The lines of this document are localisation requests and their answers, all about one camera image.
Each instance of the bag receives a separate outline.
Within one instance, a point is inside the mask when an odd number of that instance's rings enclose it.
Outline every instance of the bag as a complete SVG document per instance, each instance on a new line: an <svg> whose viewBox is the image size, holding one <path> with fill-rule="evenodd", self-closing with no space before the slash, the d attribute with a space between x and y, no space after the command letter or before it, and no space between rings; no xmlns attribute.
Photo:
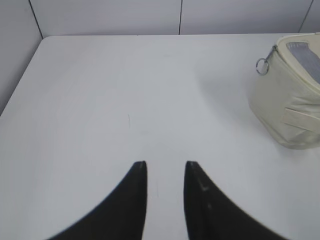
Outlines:
<svg viewBox="0 0 320 240"><path fill-rule="evenodd" d="M319 56L320 33L290 35L256 63L260 77L250 108L271 136L290 149L320 146Z"/></svg>

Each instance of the table surface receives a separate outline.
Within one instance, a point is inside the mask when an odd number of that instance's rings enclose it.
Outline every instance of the table surface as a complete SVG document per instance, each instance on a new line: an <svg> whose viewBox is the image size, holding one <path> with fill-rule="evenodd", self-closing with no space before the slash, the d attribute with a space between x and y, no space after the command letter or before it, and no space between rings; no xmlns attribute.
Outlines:
<svg viewBox="0 0 320 240"><path fill-rule="evenodd" d="M187 240L185 163L292 240L320 238L320 148L278 145L248 107L283 34L52 36L0 117L0 239L43 240L146 160L144 240Z"/></svg>

